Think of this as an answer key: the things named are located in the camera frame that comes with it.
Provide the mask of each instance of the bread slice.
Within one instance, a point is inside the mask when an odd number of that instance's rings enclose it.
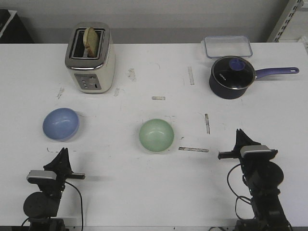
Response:
[[[88,27],[83,34],[83,45],[88,52],[88,57],[95,58],[97,56],[99,38],[92,27]]]

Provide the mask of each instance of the wall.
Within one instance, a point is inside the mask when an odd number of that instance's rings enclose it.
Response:
[[[39,43],[67,43],[71,28],[101,21],[115,43],[200,42],[207,35],[248,35],[265,42],[288,0],[2,0]]]

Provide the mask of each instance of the white table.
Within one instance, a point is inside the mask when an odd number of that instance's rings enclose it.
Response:
[[[296,66],[300,73],[264,77],[235,100],[211,91],[213,61],[200,44],[116,44],[113,85],[99,95],[77,90],[64,65],[66,47],[0,45],[1,225],[20,225],[26,218],[23,203],[38,191],[26,181],[28,172],[43,169],[62,147],[69,150],[72,170],[86,174],[85,180],[70,180],[83,195],[86,226],[234,225],[235,197],[226,176],[238,160],[217,155],[233,149],[236,129],[242,128],[251,139],[279,150],[273,159],[285,175],[279,199],[293,226],[308,226],[308,56],[302,44],[252,44],[248,60],[255,69]],[[66,142],[50,140],[42,131],[44,117],[60,107],[76,110],[81,122]],[[145,150],[138,140],[142,123],[152,118],[166,120],[175,131],[174,143],[161,154]],[[231,184],[249,196],[240,169],[231,174]],[[242,203],[238,213],[253,214]],[[58,217],[67,226],[81,224],[79,197],[70,186]]]

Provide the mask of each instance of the cream toaster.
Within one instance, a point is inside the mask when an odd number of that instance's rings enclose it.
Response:
[[[96,33],[94,55],[90,55],[84,45],[87,28],[92,28],[93,33]],[[107,24],[83,22],[75,26],[67,46],[65,65],[81,92],[99,94],[110,89],[114,78],[115,59],[112,36]]]

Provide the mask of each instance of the purple handle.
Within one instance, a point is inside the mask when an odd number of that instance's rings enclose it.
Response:
[[[256,74],[258,79],[269,75],[296,74],[298,72],[299,69],[297,67],[280,67],[257,70]]]

